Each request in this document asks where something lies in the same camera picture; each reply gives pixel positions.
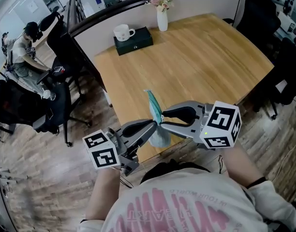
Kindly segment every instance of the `white vase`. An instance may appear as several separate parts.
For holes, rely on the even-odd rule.
[[[158,20],[158,26],[160,31],[166,31],[168,26],[167,21],[167,11],[164,12],[157,11],[157,20]]]

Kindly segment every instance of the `person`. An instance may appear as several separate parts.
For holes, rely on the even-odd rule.
[[[34,91],[43,94],[43,88],[46,87],[37,84],[37,81],[42,73],[49,68],[34,61],[28,54],[32,47],[32,41],[36,40],[38,34],[38,25],[36,22],[29,22],[22,35],[15,41],[13,46],[13,68],[19,78]]]
[[[194,163],[159,163],[119,197],[120,172],[99,170],[78,232],[282,232],[296,229],[296,210],[275,192],[239,143],[222,150],[229,177]]]

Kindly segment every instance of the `gray pants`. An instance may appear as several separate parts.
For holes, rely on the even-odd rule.
[[[44,91],[42,88],[46,90],[47,87],[43,84],[37,84],[39,77],[44,72],[43,70],[31,66],[27,62],[15,63],[13,67],[17,76],[21,78],[30,89],[41,96],[43,95]]]

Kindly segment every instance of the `mug handle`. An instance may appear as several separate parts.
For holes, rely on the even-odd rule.
[[[134,29],[130,29],[130,30],[129,30],[129,32],[133,32],[133,34],[132,34],[132,35],[130,34],[130,37],[132,37],[132,36],[134,36],[134,35],[135,35],[135,30],[134,30]]]

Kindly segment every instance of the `cubicle divider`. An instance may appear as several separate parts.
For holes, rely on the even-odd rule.
[[[157,27],[157,12],[145,2],[126,0],[69,27],[69,34],[89,59],[91,66],[94,66],[94,57],[98,53],[114,45],[115,26],[128,24],[133,29]],[[235,26],[242,18],[245,0],[174,0],[174,4],[168,10],[169,22],[214,13],[222,19],[233,19]]]

